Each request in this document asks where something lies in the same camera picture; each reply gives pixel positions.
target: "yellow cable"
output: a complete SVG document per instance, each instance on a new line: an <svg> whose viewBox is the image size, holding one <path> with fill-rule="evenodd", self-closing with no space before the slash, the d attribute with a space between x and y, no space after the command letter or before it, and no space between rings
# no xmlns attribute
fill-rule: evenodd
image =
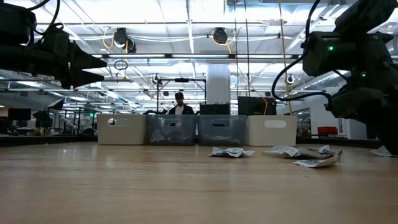
<svg viewBox="0 0 398 224"><path fill-rule="evenodd" d="M228 48L229 53L232 54L232 50L231 50L231 48L229 47L229 44L225 44L225 45L226 45L226 47ZM267 102L267 100L266 100L260 93L258 93L258 92L253 88L253 86L250 84L250 81L248 81L248 80L246 79L246 76L243 74L242 70L239 68L238 61L237 61L235 58L234 58L234 61L235 61L236 66L238 67L239 71L241 72L243 78L247 81L247 83L249 84L249 86L250 86L250 87L254 90L254 92L257 93L257 94L264 100L264 102L266 103L266 109L264 110L264 115L266 115L266 112L267 112L267 109L268 109L268 102Z"/></svg>
<svg viewBox="0 0 398 224"><path fill-rule="evenodd" d="M113 47L113 40L114 40L114 32L113 32L113 34L112 34L112 44L111 44L111 46L109 47L108 45L106 45L106 43L105 43L105 34L106 34L106 31L108 30L108 28L107 27L105 27L105 32L104 32L104 38L103 38L103 43L104 43L104 46L107 48L107 49L111 49L112 47Z"/></svg>
<svg viewBox="0 0 398 224"><path fill-rule="evenodd" d="M279 0L279 14L280 14L280 34L282 36L282 51L284 53L284 63L285 63L285 68L286 68L286 51L285 51L285 37L284 37L284 25L283 25L283 19L282 19L282 0ZM285 85L286 85L286 93L287 97L290 95L290 90L289 90L289 85L287 84L287 72L285 72ZM289 112L290 115L293 115L293 108L292 108L292 102L289 101Z"/></svg>

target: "white storage bin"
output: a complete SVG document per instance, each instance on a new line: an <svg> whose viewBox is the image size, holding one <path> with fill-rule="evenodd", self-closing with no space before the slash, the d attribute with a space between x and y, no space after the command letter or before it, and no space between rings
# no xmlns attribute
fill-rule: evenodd
<svg viewBox="0 0 398 224"><path fill-rule="evenodd" d="M134 114L97 115L98 144L142 145L145 143L146 116Z"/></svg>
<svg viewBox="0 0 398 224"><path fill-rule="evenodd" d="M246 126L248 146L295 146L296 116L249 116Z"/></svg>

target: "crumpled paper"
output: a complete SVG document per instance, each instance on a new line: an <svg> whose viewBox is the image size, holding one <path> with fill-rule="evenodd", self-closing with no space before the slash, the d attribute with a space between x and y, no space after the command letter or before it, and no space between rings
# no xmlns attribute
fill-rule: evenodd
<svg viewBox="0 0 398 224"><path fill-rule="evenodd" d="M250 157L253 155L255 151L247 150L241 148L229 148L229 149L220 149L218 147L213 147L213 152L209 156L223 156L223 157Z"/></svg>
<svg viewBox="0 0 398 224"><path fill-rule="evenodd" d="M393 156L385 146L381 146L379 149L373 149L371 150L371 153L382 157L398 157L398 156Z"/></svg>
<svg viewBox="0 0 398 224"><path fill-rule="evenodd" d="M285 157L307 157L311 159L324 159L320 161L310 161L310 160L301 160L293 162L293 164L297 164L304 167L316 168L316 167L328 167L333 164L340 162L341 155L343 153L342 150L338 152L330 151L329 146L322 146L319 149L307 149L304 147L291 147L291 146L276 146L273 147L269 152L263 152L263 154L275 154L281 155Z"/></svg>
<svg viewBox="0 0 398 224"><path fill-rule="evenodd" d="M329 159L325 159L322 161L302 160L302 161L296 161L293 164L297 164L297 165L309 167L309 168L328 167L328 166L334 165L337 162L340 163L342 153L343 153L343 150L339 150L338 152L336 152L336 154L333 157L331 157Z"/></svg>
<svg viewBox="0 0 398 224"><path fill-rule="evenodd" d="M307 157L314 159L325 159L335 155L335 152L330 151L329 146L322 146L319 149L307 149L304 147L291 147L291 146L276 146L273 147L269 152L263 152L263 154L275 154L288 157Z"/></svg>

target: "bin handle cutout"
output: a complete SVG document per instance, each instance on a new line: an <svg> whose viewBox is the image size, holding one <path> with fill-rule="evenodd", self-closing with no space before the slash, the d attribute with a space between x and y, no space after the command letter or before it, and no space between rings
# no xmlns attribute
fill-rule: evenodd
<svg viewBox="0 0 398 224"><path fill-rule="evenodd" d="M111 127L128 127L130 125L130 121L126 118L110 118L108 120L108 126Z"/></svg>
<svg viewBox="0 0 398 224"><path fill-rule="evenodd" d="M179 119L164 119L164 124L168 127L176 127L181 125L181 120Z"/></svg>
<svg viewBox="0 0 398 224"><path fill-rule="evenodd" d="M228 119L214 119L211 121L211 125L216 128L223 128L223 127L229 127L229 122L230 120Z"/></svg>
<svg viewBox="0 0 398 224"><path fill-rule="evenodd" d="M287 123L286 121L267 120L264 122L264 126L266 128L286 128Z"/></svg>

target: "black cable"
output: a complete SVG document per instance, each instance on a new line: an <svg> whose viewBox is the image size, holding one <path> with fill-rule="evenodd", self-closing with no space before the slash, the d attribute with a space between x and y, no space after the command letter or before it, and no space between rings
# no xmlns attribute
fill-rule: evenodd
<svg viewBox="0 0 398 224"><path fill-rule="evenodd" d="M40 2L40 3L38 3L37 5L33 6L33 7L27 8L27 10L30 10L30 11L36 10L36 9L44 6L45 4L47 4L49 1L50 0L44 0L44 1Z"/></svg>
<svg viewBox="0 0 398 224"><path fill-rule="evenodd" d="M37 7L39 5L43 6L47 2L43 1L41 4L38 4L35 7ZM33 31L40 35L43 35L43 37L44 37L44 35L49 34L51 32L57 32L57 31L62 30L64 28L64 25L61 22L55 23L55 21L57 20L58 14L60 12L60 6L61 6L61 0L57 0L57 8L55 9L54 16L53 16L49 26L47 27L47 29L44 32L37 31L36 29L34 29L33 24L30 24Z"/></svg>
<svg viewBox="0 0 398 224"><path fill-rule="evenodd" d="M244 14L246 15L246 43L248 45L248 90L249 90L248 92L250 96L249 26L248 26L248 12L246 10L246 0L244 0Z"/></svg>
<svg viewBox="0 0 398 224"><path fill-rule="evenodd" d="M320 1L321 1L321 0L316 0L316 1L314 2L314 4L313 4L312 7L311 7L310 13L308 14L307 23L305 24L305 42L304 42L305 45L307 45L308 38L309 38L309 35L310 35L310 23L311 23L312 14L313 14L313 12L315 11L315 9L317 8L317 6L318 6L318 4L319 4ZM307 53L308 53L308 49L307 49L307 47L305 46L305 47L304 47L303 54L302 54L298 59L296 59L294 62L292 62L290 65L288 65L287 67L285 67L285 68L276 76L276 78L275 78L275 80L274 80L274 82L273 82L273 84L272 84L272 88L271 88L272 96L273 96L275 99L280 100L280 101L284 101L284 102L288 102L288 101L293 101L293 100L301 100L301 99L306 98L306 97L309 97L309 96L317 96L317 95L320 95L320 96L324 96L324 97L328 98L328 100L331 100L331 95L328 94L328 93L324 93L324 92L319 92L319 93L308 93L308 94L304 94L304 95L302 95L302 96L296 96L296 97L287 98L287 99L281 98L281 97L279 97L278 95L276 95L276 92L275 92L276 84L278 83L278 81L279 81L279 79L281 78L281 76L282 76L284 73L286 73L287 70L291 69L294 65L296 65L296 64L299 63L299 62L301 62L301 61L304 59L304 57L307 56Z"/></svg>
<svg viewBox="0 0 398 224"><path fill-rule="evenodd" d="M236 1L234 1L234 15L235 15L235 63L236 63L236 74L238 78L238 84L236 85L236 99L239 97L239 65L238 65L238 27L236 22Z"/></svg>
<svg viewBox="0 0 398 224"><path fill-rule="evenodd" d="M344 78L344 80L346 80L346 82L348 82L348 78L347 78L345 75L341 74L341 73L340 73L339 71L337 71L337 70L333 70L333 72L336 73L337 75L339 75L341 78Z"/></svg>
<svg viewBox="0 0 398 224"><path fill-rule="evenodd" d="M61 6L61 0L57 0L57 8L55 9L54 16L53 16L53 18L52 18L52 20L50 22L50 25L47 27L47 30L45 30L45 31L48 31L49 29L52 29L55 21L57 20L58 13L60 12L60 6Z"/></svg>

